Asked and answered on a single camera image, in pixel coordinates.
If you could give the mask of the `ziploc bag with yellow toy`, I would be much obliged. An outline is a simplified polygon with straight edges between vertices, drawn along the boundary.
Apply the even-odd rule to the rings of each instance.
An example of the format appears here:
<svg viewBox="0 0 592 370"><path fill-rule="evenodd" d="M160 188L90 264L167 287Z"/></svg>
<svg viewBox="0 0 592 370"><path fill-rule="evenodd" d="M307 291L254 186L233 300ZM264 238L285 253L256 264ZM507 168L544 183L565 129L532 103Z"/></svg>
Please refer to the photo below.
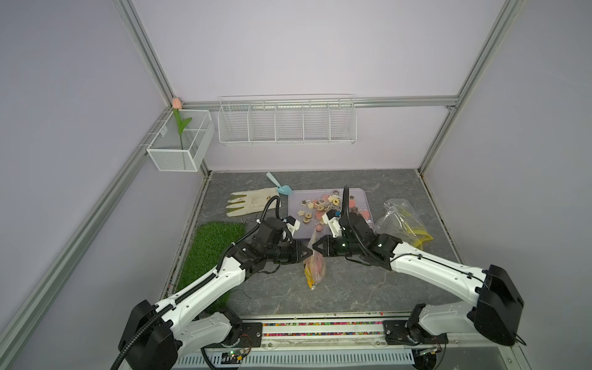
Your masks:
<svg viewBox="0 0 592 370"><path fill-rule="evenodd" d="M312 255L304 261L305 277L307 280L307 285L311 290L314 290L326 275L325 258L321 253L317 252L313 248L313 244L318 240L319 232L314 231L311 239L308 242L308 248L311 250Z"/></svg>

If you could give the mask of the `clear ziploc bag of cookies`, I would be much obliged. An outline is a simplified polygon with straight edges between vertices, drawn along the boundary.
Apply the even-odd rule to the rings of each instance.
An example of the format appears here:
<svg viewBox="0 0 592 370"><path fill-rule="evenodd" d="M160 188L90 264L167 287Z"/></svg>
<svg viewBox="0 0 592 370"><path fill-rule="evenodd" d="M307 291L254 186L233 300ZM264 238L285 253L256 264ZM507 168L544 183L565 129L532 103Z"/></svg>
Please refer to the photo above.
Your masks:
<svg viewBox="0 0 592 370"><path fill-rule="evenodd" d="M433 239L408 200L391 198L383 206L385 215L375 223L379 234L397 237L416 248Z"/></svg>

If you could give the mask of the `ziploc bag with small cookies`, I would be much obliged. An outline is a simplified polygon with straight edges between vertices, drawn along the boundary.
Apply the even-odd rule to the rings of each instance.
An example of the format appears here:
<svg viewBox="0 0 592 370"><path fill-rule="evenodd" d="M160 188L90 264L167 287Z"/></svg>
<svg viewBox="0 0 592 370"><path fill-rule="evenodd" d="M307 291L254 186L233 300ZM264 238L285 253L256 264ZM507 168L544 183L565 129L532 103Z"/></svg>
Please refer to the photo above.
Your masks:
<svg viewBox="0 0 592 370"><path fill-rule="evenodd" d="M434 240L424 223L413 212L397 208L393 216L396 234L414 248L423 250L426 243Z"/></svg>

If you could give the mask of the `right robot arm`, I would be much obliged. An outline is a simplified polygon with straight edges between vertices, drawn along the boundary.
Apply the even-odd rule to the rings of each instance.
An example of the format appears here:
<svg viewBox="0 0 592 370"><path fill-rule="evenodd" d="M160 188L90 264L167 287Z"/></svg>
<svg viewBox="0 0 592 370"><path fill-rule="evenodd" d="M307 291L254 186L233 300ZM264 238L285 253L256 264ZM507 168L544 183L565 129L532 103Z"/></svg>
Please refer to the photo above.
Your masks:
<svg viewBox="0 0 592 370"><path fill-rule="evenodd" d="M518 333L524 299L503 268L461 265L377 234L346 203L339 214L329 211L324 219L331 233L312 245L319 254L408 274L459 298L456 304L418 304L406 322L385 323L390 345L444 343L454 333L478 333L503 346L526 343Z"/></svg>

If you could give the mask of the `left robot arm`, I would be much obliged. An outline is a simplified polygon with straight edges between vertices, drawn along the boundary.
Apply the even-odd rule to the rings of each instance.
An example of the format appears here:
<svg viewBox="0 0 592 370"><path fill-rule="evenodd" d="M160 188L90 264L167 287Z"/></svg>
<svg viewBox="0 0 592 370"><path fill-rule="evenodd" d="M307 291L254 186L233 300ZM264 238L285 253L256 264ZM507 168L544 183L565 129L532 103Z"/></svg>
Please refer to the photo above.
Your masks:
<svg viewBox="0 0 592 370"><path fill-rule="evenodd" d="M200 320L199 314L252 275L265 272L266 263L291 265L310 257L311 250L293 238L300 226L294 217L262 215L251 231L224 249L211 270L186 288L155 304L140 302L130 313L111 367L171 369L180 357L226 341L241 324L239 317L217 312Z"/></svg>

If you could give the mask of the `light blue garden trowel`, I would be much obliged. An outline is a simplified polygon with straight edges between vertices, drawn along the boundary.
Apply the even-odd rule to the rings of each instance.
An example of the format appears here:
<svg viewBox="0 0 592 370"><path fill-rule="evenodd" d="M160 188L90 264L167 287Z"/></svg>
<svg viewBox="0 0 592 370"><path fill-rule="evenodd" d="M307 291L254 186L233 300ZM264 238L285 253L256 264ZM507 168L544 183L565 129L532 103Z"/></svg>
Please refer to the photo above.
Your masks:
<svg viewBox="0 0 592 370"><path fill-rule="evenodd" d="M276 186L277 192L280 195L290 196L291 194L293 194L293 192L294 192L293 189L291 189L288 185L280 184L280 182L276 179L276 177L272 173L267 172L266 177L268 178L268 180L271 181L271 183L273 183L274 186Z"/></svg>

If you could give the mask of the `cream gardening glove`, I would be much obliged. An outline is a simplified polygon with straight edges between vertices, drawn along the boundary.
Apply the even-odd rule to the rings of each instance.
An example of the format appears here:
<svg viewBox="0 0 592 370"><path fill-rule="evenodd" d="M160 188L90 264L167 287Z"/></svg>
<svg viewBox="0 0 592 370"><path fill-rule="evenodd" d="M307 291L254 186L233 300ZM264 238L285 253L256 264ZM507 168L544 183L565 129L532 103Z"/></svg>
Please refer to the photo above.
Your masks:
<svg viewBox="0 0 592 370"><path fill-rule="evenodd" d="M276 188L231 193L226 206L226 215L228 217L240 217L260 213L265 208L266 203L272 197L278 195Z"/></svg>

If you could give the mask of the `green artificial grass mat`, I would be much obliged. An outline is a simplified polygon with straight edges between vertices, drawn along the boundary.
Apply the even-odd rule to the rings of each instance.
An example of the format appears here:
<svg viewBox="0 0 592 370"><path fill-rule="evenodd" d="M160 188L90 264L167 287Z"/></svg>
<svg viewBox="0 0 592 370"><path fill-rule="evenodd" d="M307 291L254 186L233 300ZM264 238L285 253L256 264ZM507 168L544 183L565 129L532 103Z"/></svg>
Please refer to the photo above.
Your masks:
<svg viewBox="0 0 592 370"><path fill-rule="evenodd" d="M217 264L225 248L245 235L245 228L244 224L222 221L200 225L181 268L176 291L208 273Z"/></svg>

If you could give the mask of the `artificial pink tulip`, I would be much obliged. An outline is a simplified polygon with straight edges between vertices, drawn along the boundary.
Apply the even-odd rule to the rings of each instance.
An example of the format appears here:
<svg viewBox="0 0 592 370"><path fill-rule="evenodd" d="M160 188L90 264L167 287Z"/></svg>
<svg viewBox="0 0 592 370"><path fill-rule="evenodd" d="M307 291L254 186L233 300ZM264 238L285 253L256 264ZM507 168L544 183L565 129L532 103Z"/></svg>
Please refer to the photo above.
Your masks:
<svg viewBox="0 0 592 370"><path fill-rule="evenodd" d="M180 139L180 147L183 150L184 149L184 144L183 144L183 132L185 131L185 129L187 128L187 126L189 125L189 123L192 121L192 117L188 117L188 118L183 118L182 115L180 114L180 111L183 109L183 103L180 100L180 98L178 97L174 97L172 99L172 108L173 108L173 114L175 117L175 120L177 122L177 132L178 132L178 136Z"/></svg>

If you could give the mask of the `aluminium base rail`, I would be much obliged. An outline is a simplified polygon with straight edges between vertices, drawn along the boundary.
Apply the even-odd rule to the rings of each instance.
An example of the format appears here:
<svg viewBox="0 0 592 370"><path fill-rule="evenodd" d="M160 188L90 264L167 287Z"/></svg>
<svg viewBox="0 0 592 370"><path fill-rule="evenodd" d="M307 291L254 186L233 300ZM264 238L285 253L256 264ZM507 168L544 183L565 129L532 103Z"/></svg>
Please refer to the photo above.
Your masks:
<svg viewBox="0 0 592 370"><path fill-rule="evenodd" d="M403 343L397 314L239 319L231 311L174 331L159 319L141 335L121 369L526 369L518 348L478 334Z"/></svg>

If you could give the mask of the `white mesh wall box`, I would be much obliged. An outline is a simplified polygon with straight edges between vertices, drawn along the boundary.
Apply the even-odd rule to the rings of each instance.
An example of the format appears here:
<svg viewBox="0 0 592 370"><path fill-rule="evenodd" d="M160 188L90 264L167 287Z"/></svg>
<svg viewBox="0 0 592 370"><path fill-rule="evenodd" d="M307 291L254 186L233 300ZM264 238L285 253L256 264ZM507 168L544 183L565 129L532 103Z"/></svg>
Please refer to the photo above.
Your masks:
<svg viewBox="0 0 592 370"><path fill-rule="evenodd" d="M199 172L214 132L208 110L173 109L146 152L161 172Z"/></svg>

